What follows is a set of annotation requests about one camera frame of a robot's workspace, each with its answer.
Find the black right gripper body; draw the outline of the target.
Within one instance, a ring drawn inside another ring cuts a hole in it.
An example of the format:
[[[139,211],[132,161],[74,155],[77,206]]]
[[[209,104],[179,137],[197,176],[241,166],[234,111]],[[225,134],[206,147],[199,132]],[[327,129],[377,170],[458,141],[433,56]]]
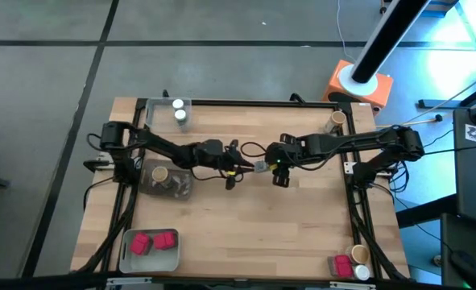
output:
[[[301,138],[293,135],[281,135],[279,142],[267,146],[266,162],[276,158],[278,164],[301,165],[303,161],[303,143]]]

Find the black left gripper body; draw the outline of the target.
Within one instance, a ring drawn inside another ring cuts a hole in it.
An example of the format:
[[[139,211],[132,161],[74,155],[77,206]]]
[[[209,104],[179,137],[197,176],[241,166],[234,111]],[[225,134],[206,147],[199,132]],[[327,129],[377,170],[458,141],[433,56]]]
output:
[[[205,168],[233,169],[238,166],[237,159],[225,151],[223,143],[217,139],[195,143],[192,153],[196,164]]]

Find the brown-lid spice jar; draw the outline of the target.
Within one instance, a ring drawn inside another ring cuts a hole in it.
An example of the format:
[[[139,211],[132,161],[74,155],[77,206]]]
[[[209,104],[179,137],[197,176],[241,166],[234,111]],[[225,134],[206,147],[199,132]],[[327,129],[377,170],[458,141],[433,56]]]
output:
[[[355,264],[367,264],[370,259],[370,252],[366,246],[362,244],[348,246],[345,254]]]
[[[327,123],[324,125],[324,132],[327,134],[337,133],[346,122],[346,115],[341,111],[331,113]]]
[[[158,185],[164,189],[171,188],[171,175],[166,167],[155,167],[151,173],[152,181],[154,185]]]

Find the red-lid spice jar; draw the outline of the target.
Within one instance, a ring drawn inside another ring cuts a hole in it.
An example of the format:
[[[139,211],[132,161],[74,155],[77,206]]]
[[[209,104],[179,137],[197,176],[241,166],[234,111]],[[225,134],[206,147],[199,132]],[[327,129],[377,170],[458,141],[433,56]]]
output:
[[[177,245],[176,233],[172,231],[156,234],[153,239],[153,247],[158,251],[165,251]]]
[[[151,237],[138,232],[130,243],[130,251],[135,255],[146,255],[151,246]]]
[[[330,256],[327,261],[332,276],[337,278],[351,278],[354,276],[353,266],[347,255]]]

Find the white cap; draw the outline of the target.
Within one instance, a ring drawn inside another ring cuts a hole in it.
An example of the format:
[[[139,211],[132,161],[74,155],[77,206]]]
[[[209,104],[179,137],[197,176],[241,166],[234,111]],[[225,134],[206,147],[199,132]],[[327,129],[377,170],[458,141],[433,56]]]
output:
[[[366,281],[370,278],[370,269],[364,264],[357,264],[352,267],[356,280]]]

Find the smoked grey plastic bin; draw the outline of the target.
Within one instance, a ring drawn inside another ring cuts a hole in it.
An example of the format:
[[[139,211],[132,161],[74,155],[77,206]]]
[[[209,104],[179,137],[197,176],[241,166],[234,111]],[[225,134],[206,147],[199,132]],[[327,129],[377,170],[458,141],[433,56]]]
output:
[[[166,167],[171,175],[171,188],[154,185],[151,173],[155,167]],[[139,191],[153,197],[188,200],[192,193],[193,177],[189,170],[177,167],[171,161],[146,159],[139,180]]]

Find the clear plastic bin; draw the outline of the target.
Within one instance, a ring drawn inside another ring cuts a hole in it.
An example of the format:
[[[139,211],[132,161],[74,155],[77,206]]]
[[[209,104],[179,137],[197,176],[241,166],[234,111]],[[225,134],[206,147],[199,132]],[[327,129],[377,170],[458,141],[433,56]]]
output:
[[[153,97],[146,100],[146,117],[145,124],[155,134],[166,133],[184,133],[180,131],[176,120],[174,118],[175,110],[172,107],[172,102],[175,99],[182,99],[184,101],[184,108],[188,113],[188,124],[191,129],[192,121],[192,100],[186,97]]]

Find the white round pole base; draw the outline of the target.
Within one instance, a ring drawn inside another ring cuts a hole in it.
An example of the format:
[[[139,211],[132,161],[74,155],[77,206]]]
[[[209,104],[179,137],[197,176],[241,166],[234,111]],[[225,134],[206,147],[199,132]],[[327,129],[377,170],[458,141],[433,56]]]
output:
[[[365,97],[373,94],[378,88],[379,82],[377,76],[374,75],[366,83],[360,83],[352,78],[353,68],[354,66],[352,64],[348,64],[340,69],[337,75],[337,79],[341,87],[347,93],[352,94],[354,96]]]

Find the white plastic bin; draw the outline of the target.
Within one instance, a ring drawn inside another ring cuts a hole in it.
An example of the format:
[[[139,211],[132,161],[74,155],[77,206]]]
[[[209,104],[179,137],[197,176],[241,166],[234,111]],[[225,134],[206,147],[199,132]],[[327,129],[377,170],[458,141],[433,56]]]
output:
[[[177,245],[165,251],[158,251],[153,247],[152,239],[161,232],[172,231],[176,233]],[[130,243],[133,237],[142,232],[151,237],[151,246],[146,255],[135,255],[130,251]],[[178,230],[169,229],[148,229],[148,230],[127,230],[122,237],[120,248],[120,258],[118,269],[126,274],[145,272],[171,272],[175,271],[180,264],[180,234]]]

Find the orange box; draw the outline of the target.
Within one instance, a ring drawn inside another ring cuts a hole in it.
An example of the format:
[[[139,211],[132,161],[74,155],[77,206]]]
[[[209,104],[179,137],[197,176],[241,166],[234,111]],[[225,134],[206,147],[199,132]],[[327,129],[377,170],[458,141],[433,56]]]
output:
[[[347,93],[339,84],[337,75],[341,68],[348,64],[352,64],[345,60],[340,60],[333,70],[332,76],[326,86],[322,100],[324,102],[361,102],[368,103],[372,109],[373,115],[377,115],[387,105],[391,87],[393,85],[393,78],[387,75],[376,73],[378,78],[378,88],[369,96],[359,97]]]

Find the black metal floor stand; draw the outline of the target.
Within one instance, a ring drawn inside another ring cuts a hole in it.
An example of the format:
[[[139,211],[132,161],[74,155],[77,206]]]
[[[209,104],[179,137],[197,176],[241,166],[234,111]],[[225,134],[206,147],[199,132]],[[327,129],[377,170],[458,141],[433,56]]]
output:
[[[463,100],[455,101],[441,101],[437,99],[420,99],[417,102],[417,107],[419,109],[440,109],[443,108],[445,110],[455,110],[459,108],[470,108],[476,105],[476,91],[474,91],[471,95],[466,97]]]

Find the black desk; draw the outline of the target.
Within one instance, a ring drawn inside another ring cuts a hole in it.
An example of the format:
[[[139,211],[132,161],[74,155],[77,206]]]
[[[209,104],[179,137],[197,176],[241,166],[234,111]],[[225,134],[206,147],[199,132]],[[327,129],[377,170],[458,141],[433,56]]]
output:
[[[465,251],[476,260],[476,221],[450,214],[441,216],[441,282],[447,287],[470,287],[450,264],[449,255]]]

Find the black computer case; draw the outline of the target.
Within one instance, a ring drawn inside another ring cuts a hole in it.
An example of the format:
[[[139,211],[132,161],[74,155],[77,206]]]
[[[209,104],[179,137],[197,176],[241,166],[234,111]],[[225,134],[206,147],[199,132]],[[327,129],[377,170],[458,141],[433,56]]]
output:
[[[476,142],[466,140],[465,124],[476,126],[468,110],[453,112],[457,210],[476,220]]]

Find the black metal table frame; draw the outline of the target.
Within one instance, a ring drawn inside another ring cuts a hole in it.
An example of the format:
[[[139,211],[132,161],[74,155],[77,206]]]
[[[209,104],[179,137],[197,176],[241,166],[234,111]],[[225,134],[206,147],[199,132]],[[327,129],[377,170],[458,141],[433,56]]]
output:
[[[237,139],[253,154],[283,133],[320,130],[332,110],[324,102],[196,101],[191,130],[171,140]],[[320,170],[293,170],[288,188],[274,186],[270,173],[246,176],[230,191],[209,169],[197,175],[186,201],[137,197],[135,229],[180,233],[174,277],[328,280],[327,258],[353,242],[339,158]]]

